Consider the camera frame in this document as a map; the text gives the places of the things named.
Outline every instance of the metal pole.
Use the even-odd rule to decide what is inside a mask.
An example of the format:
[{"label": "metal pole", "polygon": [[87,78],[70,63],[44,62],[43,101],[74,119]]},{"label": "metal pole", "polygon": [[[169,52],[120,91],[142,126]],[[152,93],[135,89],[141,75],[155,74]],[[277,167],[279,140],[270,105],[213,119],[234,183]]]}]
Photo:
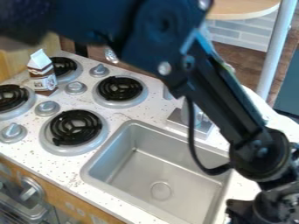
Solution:
[{"label": "metal pole", "polygon": [[267,99],[296,9],[296,0],[282,0],[256,93]]}]

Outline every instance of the faucet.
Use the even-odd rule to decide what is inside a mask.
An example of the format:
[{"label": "faucet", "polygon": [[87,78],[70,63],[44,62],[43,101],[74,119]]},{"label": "faucet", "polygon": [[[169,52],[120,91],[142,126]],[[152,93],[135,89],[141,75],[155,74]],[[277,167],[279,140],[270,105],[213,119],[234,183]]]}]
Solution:
[{"label": "faucet", "polygon": [[[209,117],[197,106],[194,105],[194,134],[196,138],[206,140],[209,137],[214,124]],[[171,115],[167,118],[167,126],[171,129],[188,133],[189,129],[189,109],[188,102],[184,98],[182,108],[175,108]]]}]

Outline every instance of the sink drain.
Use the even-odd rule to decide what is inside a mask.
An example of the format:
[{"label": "sink drain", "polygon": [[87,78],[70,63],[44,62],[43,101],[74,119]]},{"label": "sink drain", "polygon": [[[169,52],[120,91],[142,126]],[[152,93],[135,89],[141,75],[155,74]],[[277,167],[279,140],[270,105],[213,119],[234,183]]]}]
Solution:
[{"label": "sink drain", "polygon": [[172,194],[170,186],[165,182],[152,184],[150,193],[155,200],[167,200]]}]

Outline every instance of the black burner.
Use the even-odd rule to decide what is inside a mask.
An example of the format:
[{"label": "black burner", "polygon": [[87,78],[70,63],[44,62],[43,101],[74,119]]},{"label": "black burner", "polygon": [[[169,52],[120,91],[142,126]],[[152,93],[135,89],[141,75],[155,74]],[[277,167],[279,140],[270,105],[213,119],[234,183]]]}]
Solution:
[{"label": "black burner", "polygon": [[54,72],[57,77],[77,70],[77,64],[72,59],[63,57],[53,57],[51,61],[54,65]]},{"label": "black burner", "polygon": [[86,110],[69,110],[57,115],[50,123],[55,145],[83,144],[101,131],[101,120]]},{"label": "black burner", "polygon": [[28,101],[29,92],[18,85],[0,86],[0,113],[18,108]]},{"label": "black burner", "polygon": [[98,91],[107,101],[123,102],[136,98],[143,86],[137,80],[112,76],[99,84]]}]

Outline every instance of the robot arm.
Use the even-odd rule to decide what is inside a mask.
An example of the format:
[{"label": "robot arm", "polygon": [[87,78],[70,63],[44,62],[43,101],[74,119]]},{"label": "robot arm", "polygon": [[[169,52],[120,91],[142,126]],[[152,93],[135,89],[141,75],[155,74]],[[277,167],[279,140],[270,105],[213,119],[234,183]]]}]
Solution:
[{"label": "robot arm", "polygon": [[204,167],[193,150],[191,121],[189,144],[198,166],[210,175],[232,167],[259,184],[262,193],[246,213],[233,201],[229,213],[250,214],[254,224],[292,220],[294,210],[284,205],[299,193],[296,158],[285,135],[265,127],[232,71],[198,32],[211,7],[212,0],[0,0],[0,33],[26,44],[46,31],[105,44],[120,60],[153,73],[176,98],[186,96],[191,112],[196,103],[231,144],[230,164]]}]

